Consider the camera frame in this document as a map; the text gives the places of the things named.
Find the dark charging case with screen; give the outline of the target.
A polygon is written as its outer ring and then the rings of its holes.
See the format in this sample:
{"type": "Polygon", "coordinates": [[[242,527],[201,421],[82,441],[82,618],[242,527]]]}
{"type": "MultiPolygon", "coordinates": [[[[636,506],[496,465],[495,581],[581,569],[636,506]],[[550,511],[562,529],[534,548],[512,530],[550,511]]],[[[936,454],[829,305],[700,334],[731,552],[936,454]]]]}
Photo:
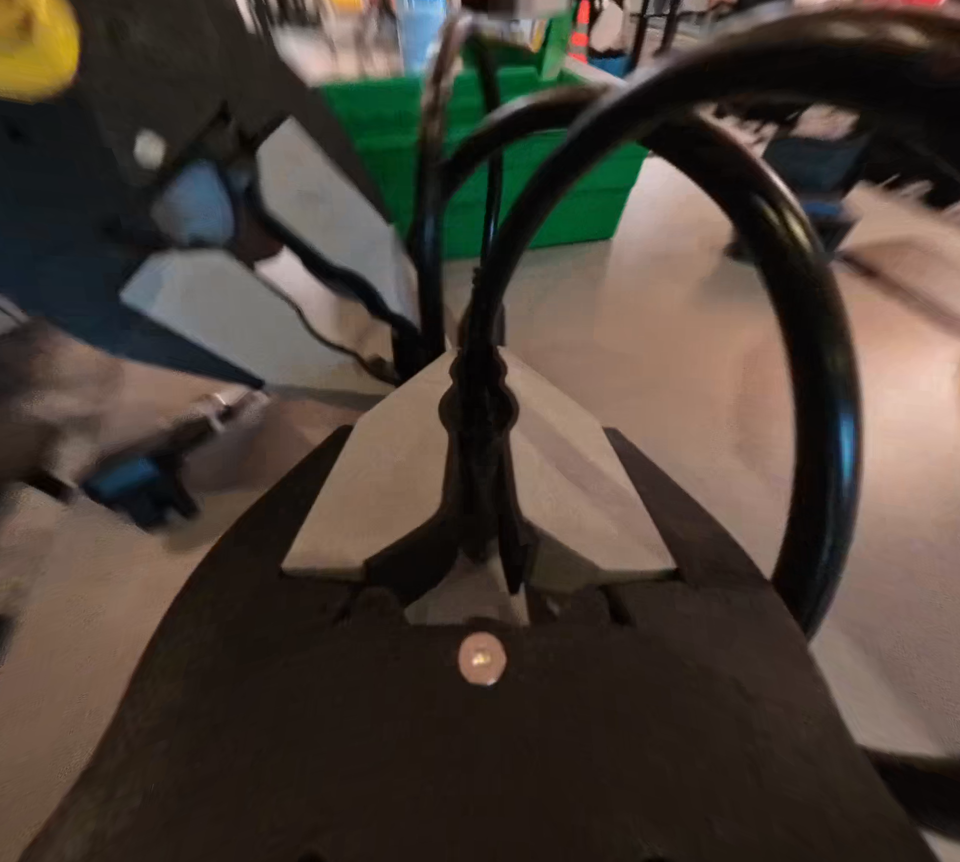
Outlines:
{"type": "Polygon", "coordinates": [[[833,139],[779,134],[762,151],[762,159],[794,193],[830,256],[858,221],[847,198],[863,178],[874,135],[870,129],[833,139]]]}

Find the orange traffic cone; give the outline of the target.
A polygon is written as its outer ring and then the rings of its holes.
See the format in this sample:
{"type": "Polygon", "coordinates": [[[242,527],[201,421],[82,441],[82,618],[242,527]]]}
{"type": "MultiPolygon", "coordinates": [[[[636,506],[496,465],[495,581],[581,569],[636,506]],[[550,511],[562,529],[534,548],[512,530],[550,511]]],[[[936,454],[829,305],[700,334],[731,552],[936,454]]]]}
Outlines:
{"type": "Polygon", "coordinates": [[[567,56],[581,64],[589,64],[591,29],[593,22],[593,3],[591,0],[580,0],[567,44],[567,56]]]}

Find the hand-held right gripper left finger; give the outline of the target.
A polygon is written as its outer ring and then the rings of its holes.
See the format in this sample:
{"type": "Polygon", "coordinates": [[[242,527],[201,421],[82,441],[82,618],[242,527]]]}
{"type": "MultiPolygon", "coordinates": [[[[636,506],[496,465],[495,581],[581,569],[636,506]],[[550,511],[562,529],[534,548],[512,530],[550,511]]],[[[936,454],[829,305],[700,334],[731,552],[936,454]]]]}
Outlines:
{"type": "Polygon", "coordinates": [[[354,425],[296,533],[287,576],[363,584],[416,602],[447,576],[466,511],[440,407],[452,352],[354,425]]]}

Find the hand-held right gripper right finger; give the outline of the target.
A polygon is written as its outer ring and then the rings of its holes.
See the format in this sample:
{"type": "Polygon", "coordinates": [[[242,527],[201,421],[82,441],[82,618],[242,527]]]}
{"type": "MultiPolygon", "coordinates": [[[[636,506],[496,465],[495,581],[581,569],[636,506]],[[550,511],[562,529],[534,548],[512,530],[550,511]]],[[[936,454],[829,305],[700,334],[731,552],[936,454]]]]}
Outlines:
{"type": "Polygon", "coordinates": [[[517,405],[509,433],[515,495],[533,530],[529,583],[567,594],[673,576],[677,566],[599,421],[508,350],[517,405]]]}

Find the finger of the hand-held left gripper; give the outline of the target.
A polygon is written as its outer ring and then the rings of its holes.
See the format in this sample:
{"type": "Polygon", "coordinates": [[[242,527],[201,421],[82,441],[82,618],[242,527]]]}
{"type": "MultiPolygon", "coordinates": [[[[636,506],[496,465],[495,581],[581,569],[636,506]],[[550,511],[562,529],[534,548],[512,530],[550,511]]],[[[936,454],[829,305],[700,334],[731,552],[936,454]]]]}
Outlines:
{"type": "Polygon", "coordinates": [[[398,232],[289,116],[256,149],[265,224],[335,295],[390,329],[395,352],[422,352],[417,277],[398,232]]]}
{"type": "Polygon", "coordinates": [[[253,268],[217,249],[157,254],[120,299],[271,390],[388,390],[399,382],[390,329],[289,250],[253,268]]]}

